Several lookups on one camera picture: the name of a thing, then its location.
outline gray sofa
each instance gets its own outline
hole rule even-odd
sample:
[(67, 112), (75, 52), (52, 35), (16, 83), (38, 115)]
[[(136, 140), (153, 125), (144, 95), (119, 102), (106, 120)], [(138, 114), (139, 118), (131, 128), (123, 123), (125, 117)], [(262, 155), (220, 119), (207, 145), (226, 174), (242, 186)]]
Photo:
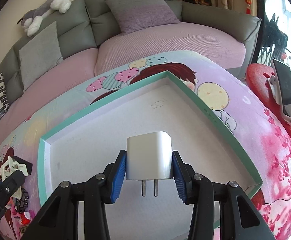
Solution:
[[(177, 17), (188, 23), (210, 26), (233, 36), (244, 44), (246, 56), (241, 68), (229, 70), (243, 77), (250, 64), (261, 20), (247, 14), (179, 0), (165, 0)], [(57, 22), (57, 34), (64, 59), (89, 48), (98, 48), (107, 39), (120, 33), (120, 28), (104, 0), (74, 0), (65, 14), (54, 12), (45, 18), (39, 32)], [(10, 104), (23, 94), (19, 50), (33, 37), (24, 35), (9, 50), (0, 64)]]

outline purple pillow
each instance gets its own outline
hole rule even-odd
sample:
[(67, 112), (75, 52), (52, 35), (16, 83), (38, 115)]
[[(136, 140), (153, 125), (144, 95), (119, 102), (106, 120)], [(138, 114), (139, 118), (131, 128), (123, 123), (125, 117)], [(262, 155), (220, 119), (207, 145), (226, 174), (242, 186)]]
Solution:
[(145, 28), (180, 23), (164, 0), (104, 0), (123, 35)]

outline white tray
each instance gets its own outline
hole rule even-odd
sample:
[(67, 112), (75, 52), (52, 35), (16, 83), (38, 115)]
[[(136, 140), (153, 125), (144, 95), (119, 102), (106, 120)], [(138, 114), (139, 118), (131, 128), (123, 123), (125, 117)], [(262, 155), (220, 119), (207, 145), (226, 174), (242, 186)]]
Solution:
[[(178, 78), (163, 72), (108, 95), (41, 138), (41, 204), (62, 181), (79, 183), (103, 172), (126, 149), (128, 137), (154, 131), (166, 131), (172, 150), (211, 181), (236, 180), (250, 198), (261, 187), (257, 169), (222, 121)], [(119, 199), (106, 205), (111, 239), (176, 238), (189, 231), (192, 208), (179, 199), (173, 179), (159, 181), (158, 197), (153, 181), (142, 197), (140, 181), (124, 180)], [(216, 203), (215, 226), (219, 217)]]

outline cartoon bedsheet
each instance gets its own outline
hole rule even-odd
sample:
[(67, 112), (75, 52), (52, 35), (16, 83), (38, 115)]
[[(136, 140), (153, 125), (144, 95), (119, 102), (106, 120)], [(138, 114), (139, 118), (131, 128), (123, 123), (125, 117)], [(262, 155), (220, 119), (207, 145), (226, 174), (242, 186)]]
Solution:
[[(196, 93), (241, 143), (263, 179), (253, 203), (276, 239), (288, 239), (291, 235), (291, 139), (247, 86), (192, 51), (160, 53), (108, 71), (54, 99), (17, 127), (0, 146), (0, 167), (9, 155), (33, 163), (32, 174), (24, 184), (30, 196), (28, 211), (34, 216), (40, 209), (37, 187), (40, 137), (100, 98), (166, 70)], [(12, 205), (0, 221), (0, 231), (12, 239), (20, 239), (20, 225), (15, 216)]]

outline blue gripper pad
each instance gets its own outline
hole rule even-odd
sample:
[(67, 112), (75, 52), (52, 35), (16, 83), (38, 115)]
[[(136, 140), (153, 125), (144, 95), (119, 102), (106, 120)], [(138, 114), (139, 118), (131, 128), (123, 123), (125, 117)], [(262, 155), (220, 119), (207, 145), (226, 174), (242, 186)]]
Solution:
[(181, 198), (183, 203), (185, 203), (187, 199), (185, 181), (183, 179), (180, 166), (178, 165), (178, 162), (174, 154), (172, 154), (172, 163), (173, 163), (173, 177), (176, 189), (178, 190), (179, 198)]
[(120, 161), (120, 164), (117, 169), (117, 173), (115, 174), (113, 182), (112, 182), (112, 193), (110, 196), (112, 203), (114, 203), (120, 195), (121, 187), (122, 187), (125, 172), (126, 172), (126, 163), (127, 163), (127, 155), (125, 154)]

